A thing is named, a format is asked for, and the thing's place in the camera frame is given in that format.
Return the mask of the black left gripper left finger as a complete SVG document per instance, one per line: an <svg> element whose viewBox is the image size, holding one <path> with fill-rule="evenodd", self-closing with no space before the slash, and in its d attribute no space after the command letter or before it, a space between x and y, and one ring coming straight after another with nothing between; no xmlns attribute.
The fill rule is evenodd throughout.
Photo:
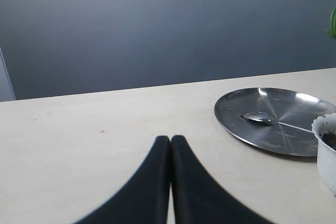
<svg viewBox="0 0 336 224"><path fill-rule="evenodd" d="M167 136L158 136L126 184L77 223L166 223L170 181L170 140Z"/></svg>

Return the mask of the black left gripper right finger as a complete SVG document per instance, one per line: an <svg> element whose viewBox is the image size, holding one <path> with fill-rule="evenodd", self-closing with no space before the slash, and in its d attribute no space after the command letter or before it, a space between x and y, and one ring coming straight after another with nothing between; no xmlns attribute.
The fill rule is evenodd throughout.
<svg viewBox="0 0 336 224"><path fill-rule="evenodd" d="M271 223L235 199L207 172L186 138L171 140L176 223Z"/></svg>

